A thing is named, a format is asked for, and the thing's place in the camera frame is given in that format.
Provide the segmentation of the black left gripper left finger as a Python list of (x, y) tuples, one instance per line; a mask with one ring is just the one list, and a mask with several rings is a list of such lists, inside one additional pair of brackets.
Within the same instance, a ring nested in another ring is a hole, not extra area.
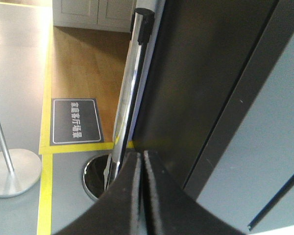
[(116, 179), (84, 214), (58, 235), (138, 235), (142, 155), (130, 152)]

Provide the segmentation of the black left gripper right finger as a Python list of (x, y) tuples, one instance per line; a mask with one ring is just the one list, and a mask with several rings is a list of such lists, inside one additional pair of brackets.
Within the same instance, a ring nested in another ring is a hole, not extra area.
[(143, 202), (149, 235), (240, 235), (197, 204), (170, 176), (157, 152), (144, 151)]

